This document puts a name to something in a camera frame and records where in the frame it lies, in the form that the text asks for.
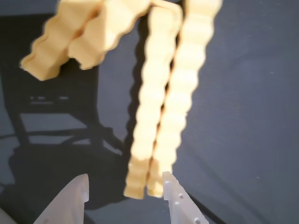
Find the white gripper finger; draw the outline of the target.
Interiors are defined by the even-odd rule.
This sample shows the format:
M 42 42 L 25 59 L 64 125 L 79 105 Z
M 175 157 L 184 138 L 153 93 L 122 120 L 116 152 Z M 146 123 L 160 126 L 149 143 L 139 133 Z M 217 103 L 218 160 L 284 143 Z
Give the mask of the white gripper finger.
M 89 201 L 89 177 L 82 174 L 71 180 L 51 201 L 35 224 L 82 224 L 85 203 Z
M 164 200 L 168 201 L 172 224 L 209 224 L 171 172 L 163 172 L 162 178 Z

